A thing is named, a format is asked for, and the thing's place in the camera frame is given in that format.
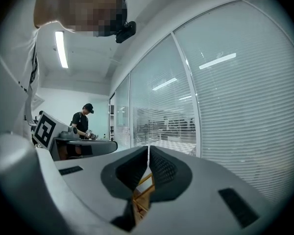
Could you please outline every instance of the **ceiling light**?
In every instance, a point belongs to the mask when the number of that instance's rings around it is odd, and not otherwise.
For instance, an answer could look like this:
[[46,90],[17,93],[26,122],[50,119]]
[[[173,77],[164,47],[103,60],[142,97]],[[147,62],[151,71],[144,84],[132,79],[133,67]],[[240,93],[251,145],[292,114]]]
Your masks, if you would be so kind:
[[55,41],[57,44],[57,50],[60,58],[60,62],[63,68],[68,68],[67,58],[64,51],[64,32],[56,31],[55,32]]
[[207,64],[201,65],[201,66],[199,66],[199,68],[202,70],[204,68],[210,67],[212,65],[221,63],[223,61],[226,61],[226,60],[229,60],[229,59],[232,59],[232,58],[235,58],[235,57],[236,57],[236,53],[233,53],[233,54],[227,55],[225,57],[218,58],[218,59],[216,59],[214,61],[211,61],[211,62],[209,62]]
[[186,97],[180,98],[179,100],[187,99],[187,98],[190,98],[190,97],[192,97],[192,96],[186,96]]
[[169,81],[157,86],[156,88],[153,88],[153,90],[156,91],[156,90],[158,90],[158,89],[160,89],[160,88],[162,88],[162,87],[164,87],[164,86],[166,86],[166,85],[168,85],[168,84],[170,84],[170,83],[172,83],[172,82],[174,82],[176,80],[177,80],[176,78],[172,78]]

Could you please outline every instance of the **black cap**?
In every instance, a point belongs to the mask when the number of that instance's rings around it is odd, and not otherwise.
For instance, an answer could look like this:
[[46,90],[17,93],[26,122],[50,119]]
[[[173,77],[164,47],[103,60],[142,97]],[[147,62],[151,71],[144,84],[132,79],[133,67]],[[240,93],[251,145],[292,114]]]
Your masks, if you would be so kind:
[[92,104],[85,104],[83,108],[86,108],[90,113],[94,113]]

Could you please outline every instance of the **white ceiling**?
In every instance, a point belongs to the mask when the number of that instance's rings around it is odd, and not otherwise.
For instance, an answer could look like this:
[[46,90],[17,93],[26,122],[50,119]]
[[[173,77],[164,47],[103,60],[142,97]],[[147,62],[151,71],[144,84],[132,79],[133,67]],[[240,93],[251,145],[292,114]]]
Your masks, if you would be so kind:
[[[171,0],[127,0],[128,22],[137,23],[137,33]],[[122,44],[115,42],[115,36],[89,37],[78,33],[65,31],[64,41],[68,59],[68,69],[61,67],[54,33],[63,30],[58,23],[52,23],[39,30],[37,41],[37,53],[42,73],[46,75],[43,87],[59,88],[61,84],[73,84],[75,81],[82,83],[94,83],[89,90],[108,88],[110,79],[120,64],[122,55],[128,49],[135,37]]]

